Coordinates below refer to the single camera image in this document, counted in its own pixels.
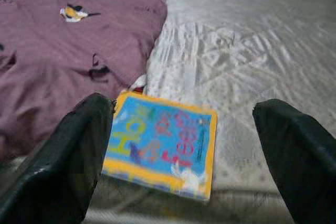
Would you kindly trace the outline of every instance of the purple blanket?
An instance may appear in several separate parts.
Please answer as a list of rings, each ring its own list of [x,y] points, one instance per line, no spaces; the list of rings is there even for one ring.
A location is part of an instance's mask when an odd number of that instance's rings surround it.
[[[0,0],[0,162],[28,154],[80,100],[145,74],[164,0]]]

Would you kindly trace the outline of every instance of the children's book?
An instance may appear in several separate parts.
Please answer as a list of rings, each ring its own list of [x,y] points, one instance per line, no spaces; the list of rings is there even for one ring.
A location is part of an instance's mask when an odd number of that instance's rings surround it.
[[[103,173],[208,201],[216,113],[135,92],[117,99]]]

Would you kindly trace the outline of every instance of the yellow book border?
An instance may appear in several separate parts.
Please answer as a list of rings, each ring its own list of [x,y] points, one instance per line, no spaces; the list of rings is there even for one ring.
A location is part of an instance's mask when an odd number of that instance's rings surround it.
[[[183,105],[177,102],[172,102],[166,99],[150,97],[147,95],[139,94],[136,92],[125,91],[122,92],[117,98],[117,107],[114,116],[117,116],[120,112],[125,100],[128,97],[137,98],[143,101],[155,102],[164,106],[171,106],[175,108],[180,108],[194,113],[199,114],[209,114],[211,115],[210,129],[209,129],[209,146],[205,159],[205,171],[207,174],[207,181],[205,183],[205,191],[202,196],[205,198],[210,198],[211,194],[211,184],[212,184],[212,172],[214,163],[214,151],[215,151],[215,138],[216,138],[216,125],[217,125],[217,114],[215,111],[205,108],[200,108],[191,105]],[[175,191],[182,187],[183,181],[174,176],[164,175],[150,171],[149,169],[138,167],[136,165],[128,164],[114,158],[105,158],[103,169],[108,173],[127,173],[129,177],[136,177],[143,179],[144,182],[152,185],[156,184],[168,184],[171,186],[171,190]]]

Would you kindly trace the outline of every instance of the book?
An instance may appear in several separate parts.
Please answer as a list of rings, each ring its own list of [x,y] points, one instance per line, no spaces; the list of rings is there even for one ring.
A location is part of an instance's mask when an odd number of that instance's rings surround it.
[[[123,92],[117,98],[103,173],[208,201],[216,122],[209,109]]]

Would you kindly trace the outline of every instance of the yellow bird print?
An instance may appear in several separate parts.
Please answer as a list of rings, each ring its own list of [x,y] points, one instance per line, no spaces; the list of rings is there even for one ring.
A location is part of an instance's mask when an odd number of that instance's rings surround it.
[[[87,13],[83,10],[83,7],[78,5],[78,6],[72,6],[72,5],[67,5],[67,7],[62,8],[60,10],[60,15],[62,15],[66,22],[79,22],[83,18],[94,16],[94,15],[100,15],[100,13]]]

